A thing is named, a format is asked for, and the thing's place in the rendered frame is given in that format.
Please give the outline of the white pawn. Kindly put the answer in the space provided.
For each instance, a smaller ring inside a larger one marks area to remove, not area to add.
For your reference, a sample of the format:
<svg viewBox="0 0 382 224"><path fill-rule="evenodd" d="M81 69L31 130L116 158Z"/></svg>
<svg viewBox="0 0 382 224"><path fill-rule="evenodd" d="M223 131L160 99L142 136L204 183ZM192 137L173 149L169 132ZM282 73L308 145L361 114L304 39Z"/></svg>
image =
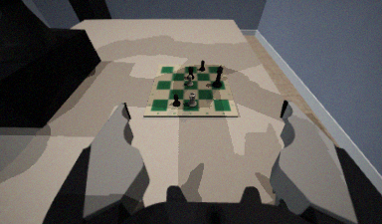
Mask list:
<svg viewBox="0 0 382 224"><path fill-rule="evenodd" d="M193 83L192 83L192 81L191 81L191 80L192 80L192 76L191 76L191 75L188 76L188 80L189 80L189 81L188 81L188 83L187 83L187 86L188 86L188 87L192 87L192 86L193 86Z"/></svg>

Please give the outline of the green and white chessboard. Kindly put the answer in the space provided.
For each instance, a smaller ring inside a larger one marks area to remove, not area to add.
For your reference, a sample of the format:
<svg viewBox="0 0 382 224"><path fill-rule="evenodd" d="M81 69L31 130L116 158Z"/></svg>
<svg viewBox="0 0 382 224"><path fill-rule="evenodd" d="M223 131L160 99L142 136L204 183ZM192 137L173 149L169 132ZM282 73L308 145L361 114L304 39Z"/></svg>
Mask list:
<svg viewBox="0 0 382 224"><path fill-rule="evenodd" d="M221 65L158 65L144 117L238 117L235 102L223 68L221 88L213 87L217 68ZM188 87L189 71L193 67L192 87ZM188 106L189 94L195 93L197 106ZM173 105L178 95L179 107Z"/></svg>

